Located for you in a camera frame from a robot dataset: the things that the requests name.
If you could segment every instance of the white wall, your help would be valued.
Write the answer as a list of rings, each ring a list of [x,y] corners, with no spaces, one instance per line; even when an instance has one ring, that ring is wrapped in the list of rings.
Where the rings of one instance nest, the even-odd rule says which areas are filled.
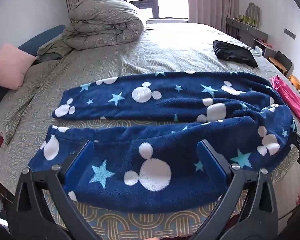
[[[66,0],[0,0],[0,47],[16,47],[57,25],[67,25]]]
[[[250,2],[261,8],[260,30],[269,34],[268,42],[293,63],[293,75],[300,80],[300,9],[294,0],[240,0],[239,14],[244,15]],[[296,39],[284,33],[288,29]]]

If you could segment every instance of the folded black garment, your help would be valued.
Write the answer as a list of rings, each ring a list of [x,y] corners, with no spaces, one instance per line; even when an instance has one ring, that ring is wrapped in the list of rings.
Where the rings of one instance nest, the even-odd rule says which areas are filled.
[[[218,59],[244,63],[250,67],[258,67],[250,50],[224,41],[214,41],[213,50]]]

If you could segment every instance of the silver bolt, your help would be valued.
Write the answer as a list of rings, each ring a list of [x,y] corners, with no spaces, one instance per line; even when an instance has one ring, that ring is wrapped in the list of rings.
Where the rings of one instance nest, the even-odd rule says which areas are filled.
[[[30,172],[29,168],[25,168],[22,170],[22,173],[23,174],[28,174]]]
[[[51,169],[53,170],[53,171],[57,171],[57,170],[59,170],[61,167],[60,167],[60,165],[59,164],[55,164],[55,165],[53,165],[52,167],[51,167]]]
[[[267,175],[267,174],[268,174],[268,170],[265,169],[265,168],[262,168],[262,169],[261,169],[261,172],[262,172],[264,175]]]
[[[234,169],[235,171],[238,171],[240,169],[240,165],[237,163],[232,163],[231,168]]]

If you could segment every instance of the gray desk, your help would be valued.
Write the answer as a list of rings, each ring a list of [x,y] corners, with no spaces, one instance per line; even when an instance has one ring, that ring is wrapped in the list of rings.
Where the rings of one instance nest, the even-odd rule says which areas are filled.
[[[232,18],[227,18],[226,23],[226,34],[229,34],[230,28],[234,27],[236,29],[234,38],[236,38],[239,41],[242,41],[244,44],[248,45],[251,48],[254,48],[255,46],[254,39],[258,38],[263,41],[268,40],[268,34],[246,23],[237,21]]]

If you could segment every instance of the mattress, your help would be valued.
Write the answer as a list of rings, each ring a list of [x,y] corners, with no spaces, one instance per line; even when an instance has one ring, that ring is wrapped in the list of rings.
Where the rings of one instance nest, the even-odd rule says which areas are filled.
[[[226,41],[239,46],[245,44],[210,26],[190,23],[147,25],[138,41],[83,51],[72,51],[51,70],[42,86],[26,107],[20,123],[8,146],[0,150],[0,182],[15,192],[21,171],[45,139],[49,125],[76,128],[107,129],[117,126],[160,125],[171,122],[138,120],[86,120],[64,121],[52,118],[64,90],[104,78],[142,73],[168,71],[247,72],[267,80],[279,75],[292,89],[294,87],[258,52],[251,50],[259,68],[218,60],[213,51],[213,41]],[[0,103],[0,111],[7,111],[4,102],[13,100],[6,95]],[[298,133],[300,122],[294,116]],[[280,181],[298,158],[294,147],[285,160],[272,172],[272,182]],[[44,192],[50,211],[61,225],[59,216],[48,191]],[[237,213],[243,205],[243,191],[237,204]],[[104,239],[144,239],[148,237],[175,237],[194,233],[215,206],[211,203],[195,209],[168,214],[122,213],[91,207],[75,202],[78,210]]]

